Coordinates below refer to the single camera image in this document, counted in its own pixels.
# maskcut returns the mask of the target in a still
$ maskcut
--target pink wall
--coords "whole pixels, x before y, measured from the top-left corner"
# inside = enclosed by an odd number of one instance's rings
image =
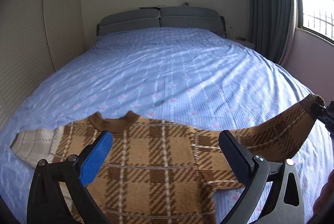
[[[296,28],[293,45],[284,68],[325,100],[334,101],[334,45]]]

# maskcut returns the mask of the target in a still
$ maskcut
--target metal railing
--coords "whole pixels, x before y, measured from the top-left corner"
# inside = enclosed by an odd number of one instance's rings
[[[333,14],[325,12],[325,14],[321,14],[315,12],[313,15],[308,15],[304,13],[304,26],[314,30],[326,37],[334,40],[334,18]]]

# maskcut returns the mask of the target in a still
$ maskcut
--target bed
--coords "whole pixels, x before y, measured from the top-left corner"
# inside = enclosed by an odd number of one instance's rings
[[[244,128],[270,119],[310,93],[282,67],[224,38],[217,13],[196,10],[167,8],[149,10],[145,16],[141,12],[104,18],[96,46],[24,101],[0,135],[0,194],[21,223],[26,222],[33,169],[9,147],[19,130],[53,129],[96,111],[117,118],[128,110],[203,129]],[[319,121],[293,160],[306,222],[333,169],[331,140]],[[250,222],[259,216],[269,189],[268,183]],[[241,192],[214,194],[217,223]]]

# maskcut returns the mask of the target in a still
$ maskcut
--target headboard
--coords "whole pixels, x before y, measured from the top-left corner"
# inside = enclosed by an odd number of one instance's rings
[[[226,38],[224,17],[201,7],[145,8],[112,14],[97,25],[96,35],[152,27],[202,28]]]

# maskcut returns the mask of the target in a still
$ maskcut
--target window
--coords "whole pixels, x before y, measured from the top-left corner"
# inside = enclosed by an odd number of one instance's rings
[[[333,42],[334,0],[303,0],[303,26]]]

